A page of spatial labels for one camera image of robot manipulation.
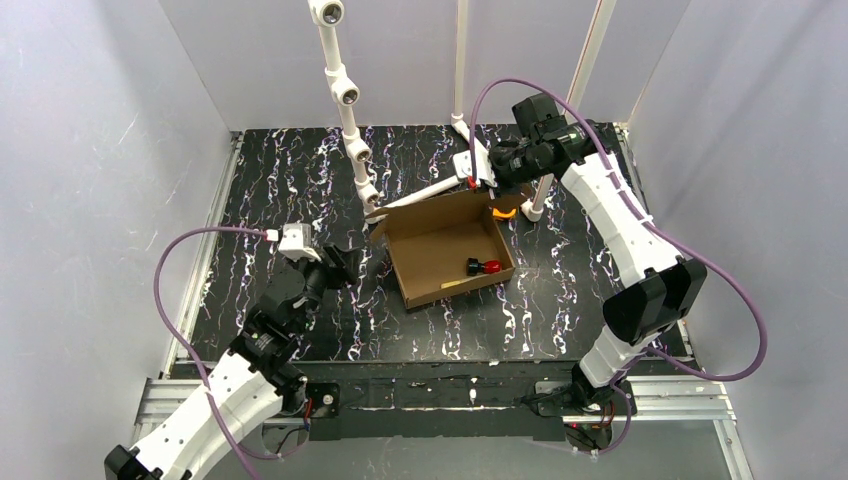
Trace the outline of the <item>brown cardboard box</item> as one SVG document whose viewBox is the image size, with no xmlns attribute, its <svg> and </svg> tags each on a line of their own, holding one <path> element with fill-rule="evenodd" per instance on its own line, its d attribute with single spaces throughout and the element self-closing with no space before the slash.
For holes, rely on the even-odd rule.
<svg viewBox="0 0 848 480">
<path fill-rule="evenodd" d="M 448 297 L 512 278 L 516 262 L 492 209 L 519 207 L 531 193 L 528 185 L 493 198 L 463 190 L 399 207 L 383 207 L 367 216 L 378 219 L 371 240 L 384 240 L 405 307 L 412 310 Z M 479 275 L 463 285 L 440 284 L 467 278 L 468 258 L 499 260 L 502 271 Z"/>
</svg>

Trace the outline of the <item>red black knob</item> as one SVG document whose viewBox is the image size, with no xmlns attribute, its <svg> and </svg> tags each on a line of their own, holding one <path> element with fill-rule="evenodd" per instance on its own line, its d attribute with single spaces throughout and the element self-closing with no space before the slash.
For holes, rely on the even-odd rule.
<svg viewBox="0 0 848 480">
<path fill-rule="evenodd" d="M 501 272 L 502 263 L 499 260 L 480 261 L 477 258 L 468 258 L 466 262 L 466 275 L 469 277 L 479 275 L 492 275 Z"/>
</svg>

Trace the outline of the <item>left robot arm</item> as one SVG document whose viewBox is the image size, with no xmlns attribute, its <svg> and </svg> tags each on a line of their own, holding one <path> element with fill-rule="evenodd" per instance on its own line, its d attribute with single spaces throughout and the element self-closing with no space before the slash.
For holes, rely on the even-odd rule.
<svg viewBox="0 0 848 480">
<path fill-rule="evenodd" d="M 286 259 L 200 386 L 151 433 L 106 455 L 106 478 L 202 479 L 266 419 L 304 409 L 308 379 L 292 360 L 325 294 L 357 283 L 362 256 L 326 244 Z"/>
</svg>

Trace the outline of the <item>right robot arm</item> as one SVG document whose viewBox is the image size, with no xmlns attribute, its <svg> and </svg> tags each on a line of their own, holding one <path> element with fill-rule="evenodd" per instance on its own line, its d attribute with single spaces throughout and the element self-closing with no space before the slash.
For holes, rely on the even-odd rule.
<svg viewBox="0 0 848 480">
<path fill-rule="evenodd" d="M 604 301 L 604 326 L 572 368 L 569 384 L 523 401 L 547 413 L 605 407 L 629 368 L 691 309 L 707 269 L 651 232 L 651 220 L 593 123 L 568 122 L 544 93 L 515 104 L 512 113 L 520 140 L 500 142 L 489 151 L 497 184 L 514 187 L 547 175 L 559 180 L 601 235 L 623 286 Z"/>
</svg>

